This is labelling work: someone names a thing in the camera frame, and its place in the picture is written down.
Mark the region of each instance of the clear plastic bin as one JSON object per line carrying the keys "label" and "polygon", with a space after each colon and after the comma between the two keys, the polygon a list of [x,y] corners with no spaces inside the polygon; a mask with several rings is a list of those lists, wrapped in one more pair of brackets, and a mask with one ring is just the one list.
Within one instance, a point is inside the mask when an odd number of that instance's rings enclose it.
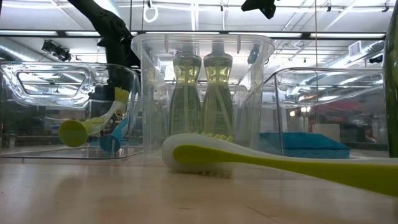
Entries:
{"label": "clear plastic bin", "polygon": [[[179,57],[179,52],[186,52],[187,48],[190,48],[188,51],[191,55],[196,55],[196,67],[200,69],[198,80],[190,81],[196,85],[198,99],[190,100],[187,107],[194,107],[193,104],[197,105],[197,101],[200,101],[203,111],[206,104],[204,101],[208,102],[211,97],[220,97],[217,93],[209,94],[206,98],[209,91],[206,70],[211,77],[210,64],[215,64],[216,60],[213,59],[218,57],[213,53],[229,58],[231,66],[224,67],[230,69],[229,90],[227,88],[229,93],[224,92],[223,97],[227,100],[230,94],[232,106],[231,109],[222,108],[222,113],[228,118],[233,114],[233,122],[227,125],[226,129],[236,144],[257,149],[264,62],[274,51],[272,43],[270,38],[260,35],[141,34],[135,37],[132,49],[141,59],[142,65],[144,151],[147,154],[159,152],[163,141],[172,133],[176,133],[170,127],[170,114],[173,113],[170,105],[178,81],[175,77],[175,66],[179,66],[176,64],[179,62],[174,62],[174,59]],[[202,123],[200,132],[219,134],[217,131],[206,130],[208,120],[202,119],[199,122]]]}
{"label": "clear plastic bin", "polygon": [[380,68],[287,68],[264,82],[262,94],[262,151],[329,159],[388,156]]}
{"label": "clear plastic bin", "polygon": [[[142,153],[142,133],[133,130],[137,119],[129,120],[120,148],[104,151],[100,147],[102,136],[111,134],[134,109],[139,110],[135,71],[94,63],[11,62],[0,68],[1,157],[110,159]],[[60,125],[69,119],[87,121],[106,114],[115,99],[115,88],[110,86],[129,90],[125,92],[127,110],[111,114],[104,128],[89,133],[81,146],[64,145],[58,136]]]}

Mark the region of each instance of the green brush handle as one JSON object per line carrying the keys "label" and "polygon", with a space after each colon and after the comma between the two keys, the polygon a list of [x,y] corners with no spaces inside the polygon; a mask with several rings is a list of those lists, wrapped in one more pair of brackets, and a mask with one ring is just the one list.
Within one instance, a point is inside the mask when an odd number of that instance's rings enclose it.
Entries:
{"label": "green brush handle", "polygon": [[385,164],[361,164],[313,161],[289,161],[263,157],[244,156],[201,146],[176,147],[173,157],[181,164],[214,164],[240,162],[255,164],[299,174],[310,175],[340,184],[371,190],[398,197],[398,166]]}

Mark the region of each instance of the wooden table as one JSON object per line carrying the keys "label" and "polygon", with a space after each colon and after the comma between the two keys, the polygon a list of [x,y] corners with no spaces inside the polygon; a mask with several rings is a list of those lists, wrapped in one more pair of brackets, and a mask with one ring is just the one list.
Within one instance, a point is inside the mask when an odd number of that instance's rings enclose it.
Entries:
{"label": "wooden table", "polygon": [[1,224],[398,223],[398,198],[256,166],[226,178],[159,157],[0,159],[0,175]]}

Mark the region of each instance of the ceiling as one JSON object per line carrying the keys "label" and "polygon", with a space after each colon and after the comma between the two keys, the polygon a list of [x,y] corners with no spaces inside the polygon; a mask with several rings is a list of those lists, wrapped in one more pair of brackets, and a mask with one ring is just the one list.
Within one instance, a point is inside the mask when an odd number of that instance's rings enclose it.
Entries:
{"label": "ceiling", "polygon": [[[331,0],[331,11],[327,12],[329,0],[317,1],[317,23],[315,23],[314,0],[276,1],[274,18],[266,19],[260,11],[242,12],[244,0],[161,0],[152,1],[158,10],[155,21],[154,10],[142,18],[143,4],[147,1],[109,0],[131,30],[229,30],[229,31],[300,31],[300,32],[385,32],[388,29],[395,1],[386,0]],[[224,11],[220,10],[223,2]],[[385,3],[390,9],[381,12]],[[94,30],[85,16],[66,0],[3,0],[0,29],[28,30]],[[8,37],[23,48],[45,56],[41,50],[43,38]],[[98,39],[51,38],[57,44],[70,49],[82,62],[106,62],[104,50],[98,48]],[[285,67],[322,67],[344,55],[353,40],[275,40],[276,51],[266,67],[266,76]],[[364,66],[363,61],[350,67]]]}

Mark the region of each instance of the green dish soap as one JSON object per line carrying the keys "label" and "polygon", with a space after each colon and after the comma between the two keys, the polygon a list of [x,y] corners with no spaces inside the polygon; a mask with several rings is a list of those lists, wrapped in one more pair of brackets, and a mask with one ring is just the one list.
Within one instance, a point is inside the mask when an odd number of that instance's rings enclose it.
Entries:
{"label": "green dish soap", "polygon": [[228,86],[233,58],[224,52],[224,43],[212,43],[203,59],[207,90],[203,101],[203,132],[227,137],[234,134],[233,104]]}
{"label": "green dish soap", "polygon": [[170,135],[199,133],[200,99],[197,81],[201,58],[194,54],[192,44],[183,44],[182,51],[173,59],[175,89],[170,104]]}

